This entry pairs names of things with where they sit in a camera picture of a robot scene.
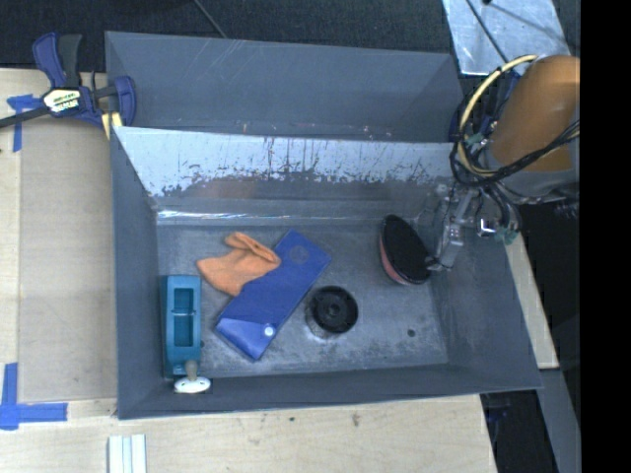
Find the bin floor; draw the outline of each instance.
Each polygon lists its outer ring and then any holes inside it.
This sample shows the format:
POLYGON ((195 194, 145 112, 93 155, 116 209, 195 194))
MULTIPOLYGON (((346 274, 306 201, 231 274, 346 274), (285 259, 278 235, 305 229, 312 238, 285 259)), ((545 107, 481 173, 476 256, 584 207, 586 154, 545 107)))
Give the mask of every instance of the bin floor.
MULTIPOLYGON (((214 331, 231 297, 202 282, 202 359, 205 376, 249 376, 299 372, 336 372, 444 364, 448 361, 441 324, 432 298, 432 279, 419 286, 393 282, 382 267, 379 222, 308 223, 292 229, 332 257, 263 354, 253 362, 214 331), (348 332, 323 340, 307 326, 306 305, 323 286, 340 286, 357 301, 359 318, 348 332)), ((240 224, 238 231, 274 247, 289 229, 240 224)), ((158 226, 160 272, 199 275, 195 261, 231 249, 225 237, 235 226, 158 226)))

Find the black rubber drain stopper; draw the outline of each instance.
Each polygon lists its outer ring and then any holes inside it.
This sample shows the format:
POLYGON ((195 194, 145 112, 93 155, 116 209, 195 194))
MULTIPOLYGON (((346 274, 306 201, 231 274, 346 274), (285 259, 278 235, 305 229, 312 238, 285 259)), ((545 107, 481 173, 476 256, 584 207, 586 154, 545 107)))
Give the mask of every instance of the black rubber drain stopper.
POLYGON ((346 333, 355 325, 357 317, 357 302, 337 286, 318 289, 307 305, 307 324, 320 338, 346 333))

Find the black carpet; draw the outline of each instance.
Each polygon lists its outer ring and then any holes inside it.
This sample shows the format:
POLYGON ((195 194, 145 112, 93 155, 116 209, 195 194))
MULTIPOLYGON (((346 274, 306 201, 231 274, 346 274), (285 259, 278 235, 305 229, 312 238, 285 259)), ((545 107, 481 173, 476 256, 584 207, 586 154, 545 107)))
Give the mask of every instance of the black carpet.
MULTIPOLYGON (((199 1, 230 38, 453 52, 441 0, 199 1)), ((570 50, 580 56, 581 0, 553 2, 570 50)), ((105 31, 220 36, 192 0, 0 0, 0 16, 0 66, 20 68, 35 68, 32 44, 51 31, 83 35, 81 71, 105 70, 105 31)), ((461 81, 468 92, 478 80, 461 81)), ((578 222, 550 206, 523 208, 523 216, 528 256, 554 337, 556 326, 578 317, 578 222)), ((564 343, 559 355, 580 419, 580 357, 565 347, 567 335, 555 341, 564 343)), ((501 473, 556 471, 533 392, 482 400, 501 473)))

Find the orange cloth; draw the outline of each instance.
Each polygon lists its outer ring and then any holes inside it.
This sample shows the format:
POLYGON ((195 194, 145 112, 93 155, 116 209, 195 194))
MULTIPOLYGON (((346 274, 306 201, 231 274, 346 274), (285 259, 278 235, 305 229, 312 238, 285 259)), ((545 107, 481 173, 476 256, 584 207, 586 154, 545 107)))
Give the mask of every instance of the orange cloth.
POLYGON ((197 269, 215 289, 236 296, 244 284, 262 277, 280 265, 280 258, 270 248, 240 232, 229 234, 226 244, 234 249, 221 257, 197 261, 197 269))

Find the red and black brush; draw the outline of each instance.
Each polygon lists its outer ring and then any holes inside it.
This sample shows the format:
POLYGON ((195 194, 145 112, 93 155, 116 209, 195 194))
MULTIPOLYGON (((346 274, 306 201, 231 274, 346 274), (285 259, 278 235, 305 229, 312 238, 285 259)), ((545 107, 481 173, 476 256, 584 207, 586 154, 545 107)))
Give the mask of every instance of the red and black brush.
POLYGON ((429 276, 428 251, 414 229, 390 214, 382 221, 380 232, 382 265, 387 275, 399 284, 423 284, 429 276))

